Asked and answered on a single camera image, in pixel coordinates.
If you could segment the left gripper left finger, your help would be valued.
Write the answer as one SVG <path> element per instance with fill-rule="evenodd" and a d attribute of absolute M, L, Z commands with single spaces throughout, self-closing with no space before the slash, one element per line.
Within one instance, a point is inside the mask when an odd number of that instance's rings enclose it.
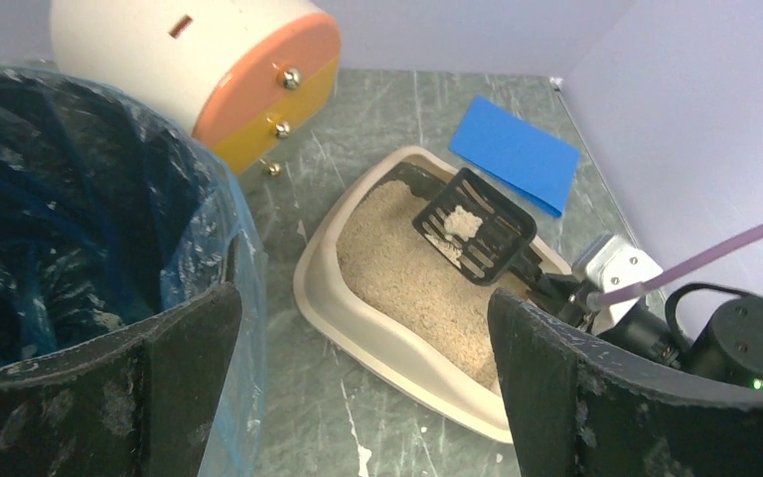
<path fill-rule="evenodd" d="M 0 476 L 194 476 L 242 317 L 225 283 L 0 368 Z"/>

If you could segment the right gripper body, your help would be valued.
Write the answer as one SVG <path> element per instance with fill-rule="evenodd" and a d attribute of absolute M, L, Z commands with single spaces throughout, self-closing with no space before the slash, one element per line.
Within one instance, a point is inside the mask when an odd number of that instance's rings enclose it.
<path fill-rule="evenodd" d="M 575 328 L 590 328 L 595 312 L 586 300 L 596 288 L 572 275 L 541 273 L 529 291 L 529 299 L 542 311 Z"/>

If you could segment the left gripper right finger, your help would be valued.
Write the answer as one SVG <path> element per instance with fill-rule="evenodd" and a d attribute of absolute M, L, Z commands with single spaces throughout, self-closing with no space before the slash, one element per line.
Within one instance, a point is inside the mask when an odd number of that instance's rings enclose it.
<path fill-rule="evenodd" d="M 763 476 L 763 391 L 636 356 L 496 291 L 487 322 L 526 476 Z"/>

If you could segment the black litter scoop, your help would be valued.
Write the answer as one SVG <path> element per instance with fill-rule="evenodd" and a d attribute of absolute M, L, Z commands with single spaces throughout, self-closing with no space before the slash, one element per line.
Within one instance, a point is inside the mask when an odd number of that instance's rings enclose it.
<path fill-rule="evenodd" d="M 457 205 L 483 219 L 474 238 L 461 240 L 445 231 L 443 221 Z M 412 226 L 476 285 L 492 285 L 510 272 L 531 288 L 543 273 L 532 249 L 534 218 L 469 168 L 454 175 Z"/>

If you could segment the litter clump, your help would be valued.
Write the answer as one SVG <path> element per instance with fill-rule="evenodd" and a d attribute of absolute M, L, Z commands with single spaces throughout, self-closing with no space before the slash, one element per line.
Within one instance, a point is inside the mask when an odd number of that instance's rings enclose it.
<path fill-rule="evenodd" d="M 443 227 L 450 236 L 461 240 L 473 239 L 483 224 L 483 219 L 457 205 L 444 219 Z"/>

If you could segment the black bin with blue bag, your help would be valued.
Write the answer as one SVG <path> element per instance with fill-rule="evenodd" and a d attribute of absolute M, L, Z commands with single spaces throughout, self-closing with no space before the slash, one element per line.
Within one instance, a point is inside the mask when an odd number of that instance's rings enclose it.
<path fill-rule="evenodd" d="M 0 68 L 0 368 L 229 283 L 242 317 L 194 476 L 250 476 L 266 261 L 236 176 L 189 133 L 118 90 Z"/>

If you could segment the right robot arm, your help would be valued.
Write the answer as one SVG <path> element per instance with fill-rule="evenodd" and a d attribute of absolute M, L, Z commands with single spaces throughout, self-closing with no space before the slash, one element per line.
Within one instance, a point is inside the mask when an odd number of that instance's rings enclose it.
<path fill-rule="evenodd" d="M 681 326 L 678 308 L 690 293 L 728 295 L 696 339 Z M 693 376 L 763 391 L 763 296 L 706 282 L 692 282 L 653 313 L 645 300 L 631 305 L 619 322 L 598 338 L 641 358 Z"/>

